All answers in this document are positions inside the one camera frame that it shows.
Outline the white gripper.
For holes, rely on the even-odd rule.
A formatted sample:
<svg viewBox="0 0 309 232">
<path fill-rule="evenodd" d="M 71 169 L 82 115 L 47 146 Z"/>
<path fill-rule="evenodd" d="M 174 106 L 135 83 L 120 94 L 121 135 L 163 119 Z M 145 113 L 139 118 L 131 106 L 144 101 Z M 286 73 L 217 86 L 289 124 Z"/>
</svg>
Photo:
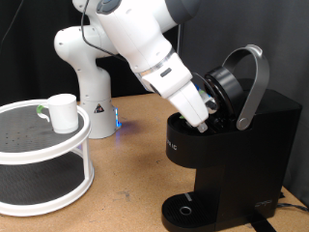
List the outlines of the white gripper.
<svg viewBox="0 0 309 232">
<path fill-rule="evenodd" d="M 209 112 L 191 81 L 171 95 L 168 101 L 178 109 L 191 126 L 197 127 L 200 133 L 208 129 L 204 122 L 209 118 Z"/>
</svg>

